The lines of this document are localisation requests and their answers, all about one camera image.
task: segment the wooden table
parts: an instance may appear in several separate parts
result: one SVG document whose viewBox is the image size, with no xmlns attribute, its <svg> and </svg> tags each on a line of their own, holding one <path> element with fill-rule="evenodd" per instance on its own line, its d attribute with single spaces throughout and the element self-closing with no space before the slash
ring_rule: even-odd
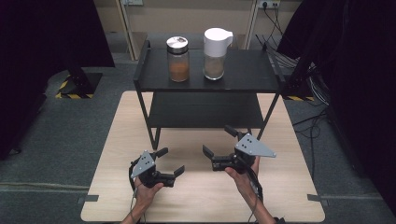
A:
<svg viewBox="0 0 396 224">
<path fill-rule="evenodd" d="M 273 94 L 259 94 L 266 112 Z M 144 93 L 149 106 L 151 93 Z M 262 136 L 276 158 L 262 158 L 259 180 L 264 203 L 273 216 L 288 222 L 320 222 L 324 212 L 320 202 L 307 199 L 317 195 L 302 151 L 281 99 Z M 147 222 L 246 222 L 251 214 L 233 180 L 225 172 L 212 172 L 210 160 L 202 152 L 206 145 L 215 155 L 233 152 L 236 139 L 222 129 L 163 129 L 158 148 L 169 153 L 156 160 L 157 170 L 172 174 L 186 166 L 173 188 L 163 188 L 146 213 Z M 143 150 L 151 152 L 149 135 L 136 92 L 127 91 L 110 128 L 88 195 L 97 202 L 85 202 L 85 221 L 121 221 L 129 212 L 132 189 L 128 179 L 130 162 Z"/>
</svg>

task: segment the jar lid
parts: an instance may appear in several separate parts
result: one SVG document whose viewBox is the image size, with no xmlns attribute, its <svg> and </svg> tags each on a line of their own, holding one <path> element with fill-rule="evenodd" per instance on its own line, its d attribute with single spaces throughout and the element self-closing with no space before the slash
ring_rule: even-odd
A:
<svg viewBox="0 0 396 224">
<path fill-rule="evenodd" d="M 168 52 L 173 54 L 182 54 L 189 50 L 189 41 L 182 36 L 170 37 L 166 41 Z"/>
</svg>

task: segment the hand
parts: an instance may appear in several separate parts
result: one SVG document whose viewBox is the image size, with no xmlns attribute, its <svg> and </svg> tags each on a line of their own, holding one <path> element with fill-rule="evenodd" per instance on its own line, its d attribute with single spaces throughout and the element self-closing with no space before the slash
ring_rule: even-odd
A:
<svg viewBox="0 0 396 224">
<path fill-rule="evenodd" d="M 251 169 L 256 173 L 259 173 L 259 164 L 260 164 L 260 157 L 256 157 L 254 160 L 253 165 L 251 165 Z M 242 197 L 246 200 L 247 197 L 255 197 L 255 193 L 253 188 L 250 185 L 250 179 L 247 174 L 238 174 L 235 169 L 231 167 L 225 168 L 225 172 L 233 178 L 235 181 L 235 185 L 238 188 L 239 193 L 241 193 Z"/>
<path fill-rule="evenodd" d="M 155 194 L 163 187 L 163 183 L 158 183 L 154 187 L 147 188 L 142 184 L 139 177 L 134 180 L 136 186 L 136 204 L 134 207 L 138 207 L 146 211 L 154 200 Z"/>
<path fill-rule="evenodd" d="M 256 157 L 253 165 L 251 165 L 251 169 L 256 173 L 256 175 L 259 173 L 259 163 L 260 157 Z M 238 188 L 239 193 L 241 193 L 242 197 L 245 199 L 245 202 L 250 207 L 250 210 L 253 212 L 254 217 L 257 218 L 259 224 L 276 223 L 251 187 L 248 174 L 240 175 L 231 167 L 225 168 L 225 172 L 235 181 L 235 185 Z"/>
<path fill-rule="evenodd" d="M 142 184 L 139 177 L 134 180 L 136 186 L 136 203 L 132 211 L 128 216 L 121 222 L 122 224 L 135 224 L 148 210 L 149 206 L 154 201 L 155 194 L 163 187 L 163 183 L 158 183 L 154 187 L 147 188 Z"/>
</svg>

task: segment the white pitcher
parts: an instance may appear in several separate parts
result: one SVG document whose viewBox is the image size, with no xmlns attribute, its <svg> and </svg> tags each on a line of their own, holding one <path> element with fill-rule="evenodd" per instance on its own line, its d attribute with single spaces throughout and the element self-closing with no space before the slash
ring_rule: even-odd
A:
<svg viewBox="0 0 396 224">
<path fill-rule="evenodd" d="M 224 75 L 224 61 L 227 48 L 233 43 L 233 32 L 221 28 L 205 31 L 204 37 L 204 74 L 210 80 L 217 80 Z"/>
</svg>

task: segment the human hand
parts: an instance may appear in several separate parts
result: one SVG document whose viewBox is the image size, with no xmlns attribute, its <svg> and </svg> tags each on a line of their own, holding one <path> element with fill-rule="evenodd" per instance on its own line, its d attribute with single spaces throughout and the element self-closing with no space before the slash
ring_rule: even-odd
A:
<svg viewBox="0 0 396 224">
<path fill-rule="evenodd" d="M 155 194 L 163 187 L 163 183 L 158 183 L 152 188 L 147 188 L 140 181 L 139 177 L 134 180 L 136 186 L 136 204 L 135 208 L 142 209 L 144 212 L 149 208 L 154 200 Z"/>
<path fill-rule="evenodd" d="M 259 164 L 260 164 L 260 157 L 256 157 L 254 160 L 253 165 L 251 166 L 254 173 L 259 172 Z M 248 174 L 238 174 L 235 169 L 231 167 L 225 168 L 225 172 L 233 178 L 236 187 L 238 188 L 239 193 L 245 199 L 248 204 L 252 204 L 256 200 L 256 193 L 254 192 L 253 188 L 250 185 L 250 179 Z"/>
<path fill-rule="evenodd" d="M 142 184 L 139 177 L 134 180 L 134 185 L 136 186 L 136 204 L 134 209 L 126 216 L 126 218 L 121 222 L 121 224 L 135 224 L 143 216 L 143 214 L 148 210 L 149 206 L 154 201 L 155 194 L 163 187 L 163 183 L 158 183 L 154 187 L 147 188 Z"/>
</svg>

